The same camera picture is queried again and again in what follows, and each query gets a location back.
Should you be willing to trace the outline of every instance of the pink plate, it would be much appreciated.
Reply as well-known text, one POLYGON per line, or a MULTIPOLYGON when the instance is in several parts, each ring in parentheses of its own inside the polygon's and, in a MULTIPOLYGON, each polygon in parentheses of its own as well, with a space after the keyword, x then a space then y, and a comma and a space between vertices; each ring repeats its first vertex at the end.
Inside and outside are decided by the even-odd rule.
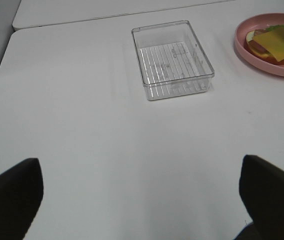
POLYGON ((284 25, 284 13, 260 14, 241 22, 235 31, 234 45, 238 53, 251 65, 265 72, 284 77, 284 65, 274 65, 263 61, 244 48, 248 32, 255 29, 265 29, 272 25, 284 25))

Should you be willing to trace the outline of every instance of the sandwich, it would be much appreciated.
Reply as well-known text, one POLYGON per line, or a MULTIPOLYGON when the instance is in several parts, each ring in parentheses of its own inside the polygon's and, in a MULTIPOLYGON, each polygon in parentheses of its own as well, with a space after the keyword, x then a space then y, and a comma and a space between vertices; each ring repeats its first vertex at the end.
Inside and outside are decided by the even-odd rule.
POLYGON ((248 32, 244 48, 263 61, 284 65, 284 25, 248 32))

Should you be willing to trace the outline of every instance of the transparent tray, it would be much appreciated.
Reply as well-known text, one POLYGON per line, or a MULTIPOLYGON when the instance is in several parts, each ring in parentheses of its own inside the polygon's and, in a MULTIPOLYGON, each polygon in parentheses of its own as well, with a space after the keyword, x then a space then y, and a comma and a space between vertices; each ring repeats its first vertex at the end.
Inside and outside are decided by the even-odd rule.
POLYGON ((147 99, 206 92, 214 70, 189 21, 132 30, 147 99))

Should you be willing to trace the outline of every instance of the cheese slice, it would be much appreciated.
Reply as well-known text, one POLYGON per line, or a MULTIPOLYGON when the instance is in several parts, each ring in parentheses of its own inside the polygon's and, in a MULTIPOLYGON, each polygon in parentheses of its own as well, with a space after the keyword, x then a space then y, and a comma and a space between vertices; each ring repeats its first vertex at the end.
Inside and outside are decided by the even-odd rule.
POLYGON ((284 59, 284 27, 254 36, 253 40, 268 50, 278 62, 284 59))

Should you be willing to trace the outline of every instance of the white table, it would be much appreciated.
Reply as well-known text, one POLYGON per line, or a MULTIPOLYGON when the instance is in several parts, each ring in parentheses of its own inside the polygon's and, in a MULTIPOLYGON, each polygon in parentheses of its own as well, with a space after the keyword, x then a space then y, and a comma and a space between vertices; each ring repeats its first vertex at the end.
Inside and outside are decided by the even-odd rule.
POLYGON ((37 157, 44 181, 25 239, 233 239, 250 222, 238 192, 243 156, 284 169, 284 78, 233 46, 239 22, 266 12, 284 12, 284 1, 14 33, 0 66, 0 173, 37 157), (131 29, 181 19, 215 69, 212 87, 147 101, 131 29))
POLYGON ((15 30, 232 0, 21 0, 15 30))

